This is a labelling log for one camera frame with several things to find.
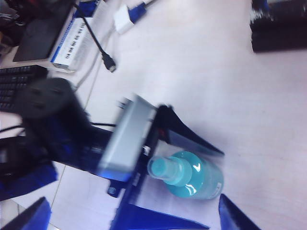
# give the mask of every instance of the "blue connector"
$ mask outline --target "blue connector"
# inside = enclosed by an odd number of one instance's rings
[[[144,2],[132,9],[129,9],[127,5],[122,5],[114,14],[116,30],[120,34],[123,34],[133,27],[134,24],[144,16],[146,13],[146,8],[153,2],[155,2],[155,0],[144,0]]]
[[[131,10],[128,10],[130,21],[135,24],[143,15],[146,13],[146,4],[143,2],[140,5],[134,7]]]

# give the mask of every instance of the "black keyboard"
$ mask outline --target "black keyboard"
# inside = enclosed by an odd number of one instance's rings
[[[0,111],[13,113],[16,93],[47,74],[47,69],[38,65],[0,69]]]

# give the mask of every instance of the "blue plastic part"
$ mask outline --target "blue plastic part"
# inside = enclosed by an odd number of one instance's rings
[[[49,203],[46,198],[42,197],[2,230],[47,230],[50,216]]]
[[[209,229],[208,226],[188,219],[167,215],[131,204],[125,205],[124,212],[126,215],[118,219],[120,225],[117,226],[117,230]]]
[[[10,199],[30,193],[57,180],[57,171],[52,164],[37,166],[27,175],[16,180],[0,182],[0,200]]]
[[[131,10],[128,10],[130,20],[133,24],[135,24],[143,15],[146,13],[145,3],[141,3],[140,5],[134,7]]]
[[[222,230],[261,230],[224,194],[220,197],[219,212]]]

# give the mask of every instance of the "bottle cap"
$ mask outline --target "bottle cap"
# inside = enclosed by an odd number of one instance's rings
[[[189,183],[192,177],[190,163],[177,157],[152,157],[148,162],[147,170],[151,177],[178,187]]]

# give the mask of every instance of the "white desk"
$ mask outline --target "white desk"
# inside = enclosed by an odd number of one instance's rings
[[[158,1],[115,40],[118,69],[101,67],[87,112],[95,122],[113,122],[117,101],[132,93],[172,104],[226,153],[214,162],[230,199],[263,230],[301,230],[307,225],[307,51],[254,54],[249,11],[247,0]],[[158,154],[173,152],[162,146]],[[220,229],[218,199],[183,200],[160,181],[145,183],[140,206]],[[108,229],[119,200],[106,194],[107,185],[66,167],[50,222],[61,230]]]

